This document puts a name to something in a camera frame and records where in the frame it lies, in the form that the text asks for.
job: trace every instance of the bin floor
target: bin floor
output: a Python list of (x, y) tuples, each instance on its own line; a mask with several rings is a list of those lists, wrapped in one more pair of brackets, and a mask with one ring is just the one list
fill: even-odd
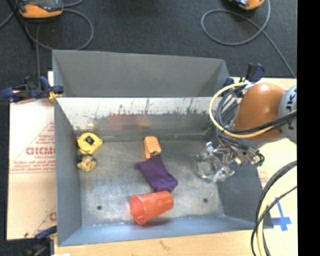
[[(162, 161), (178, 180), (178, 185), (171, 192), (173, 208), (157, 220), (224, 213), (218, 185), (196, 175), (196, 155), (204, 144), (200, 140), (160, 141)], [(153, 192), (143, 174), (134, 168), (136, 163), (146, 160), (143, 142), (105, 141), (94, 157), (96, 168), (90, 172), (79, 172), (82, 225), (133, 223), (130, 197)]]

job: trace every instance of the gray carpet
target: gray carpet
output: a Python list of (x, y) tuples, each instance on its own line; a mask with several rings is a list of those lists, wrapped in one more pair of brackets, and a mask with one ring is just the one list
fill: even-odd
[[(65, 0), (65, 4), (76, 0)], [(251, 12), (234, 8), (227, 0), (84, 0), (66, 8), (56, 20), (39, 27), (38, 40), (54, 49), (77, 49), (90, 38), (90, 26), (74, 12), (85, 15), (94, 34), (88, 51), (176, 55), (223, 59), (229, 74), (245, 75), (248, 63), (260, 63), (265, 77), (293, 78), (297, 75), (298, 0), (271, 1), (269, 20), (256, 37), (241, 45), (225, 45), (212, 40), (238, 44), (254, 36), (268, 16), (268, 2)], [(0, 24), (11, 13), (5, 0), (0, 2)], [(39, 24), (28, 23), (33, 37)], [(39, 47), (39, 71), (46, 75), (52, 68), (51, 51)], [(31, 44), (13, 16), (0, 27), (0, 89), (19, 85), (25, 76), (37, 82), (36, 46)], [(9, 107), (0, 107), (0, 255), (16, 256), (31, 240), (6, 241), (8, 196)]]

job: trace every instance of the yellow cable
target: yellow cable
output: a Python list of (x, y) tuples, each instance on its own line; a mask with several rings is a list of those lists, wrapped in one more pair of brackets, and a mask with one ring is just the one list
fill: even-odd
[(240, 82), (240, 83), (234, 83), (234, 84), (230, 84), (224, 88), (222, 88), (221, 90), (219, 90), (211, 99), (210, 101), (210, 104), (209, 104), (209, 117), (211, 119), (211, 121), (213, 122), (213, 124), (220, 130), (222, 131), (223, 133), (225, 133), (226, 135), (229, 135), (231, 137), (234, 137), (234, 138), (239, 138), (239, 139), (245, 139), (245, 138), (251, 138), (251, 137), (255, 137), (255, 136), (258, 136), (260, 134), (263, 134), (265, 132), (267, 132), (268, 130), (272, 129), (274, 127), (273, 126), (269, 126), (267, 128), (264, 128), (264, 129), (261, 129), (259, 131), (255, 131), (255, 132), (252, 132), (252, 133), (249, 133), (249, 134), (235, 134), (235, 133), (232, 133), (232, 132), (229, 132), (227, 130), (225, 130), (221, 125), (218, 124), (218, 122), (215, 120), (215, 117), (214, 115), (212, 114), (212, 107), (213, 107), (213, 104), (215, 102), (215, 100), (219, 97), (219, 95), (221, 95), (223, 92), (231, 89), (231, 88), (234, 88), (234, 87), (240, 87), (240, 86), (243, 86), (243, 85), (246, 85), (247, 83), (245, 82)]

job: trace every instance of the orange device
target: orange device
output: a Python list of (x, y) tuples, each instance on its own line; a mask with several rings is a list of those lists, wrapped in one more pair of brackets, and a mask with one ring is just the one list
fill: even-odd
[(59, 16), (64, 9), (62, 0), (16, 0), (19, 13), (26, 19), (46, 19)]
[(228, 1), (232, 2), (236, 6), (246, 11), (249, 11), (261, 6), (265, 0), (228, 0)]
[(143, 140), (145, 157), (150, 159), (151, 157), (161, 153), (161, 147), (157, 137), (146, 136)]

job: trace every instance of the tape measure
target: tape measure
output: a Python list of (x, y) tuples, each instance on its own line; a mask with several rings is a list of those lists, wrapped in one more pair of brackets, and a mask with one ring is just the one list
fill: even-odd
[(79, 151), (84, 155), (92, 155), (103, 144), (103, 140), (92, 132), (83, 133), (78, 139)]
[(97, 160), (92, 155), (83, 155), (80, 156), (76, 166), (85, 172), (90, 172), (97, 166)]
[(62, 0), (16, 0), (19, 13), (26, 19), (46, 19), (59, 16)]

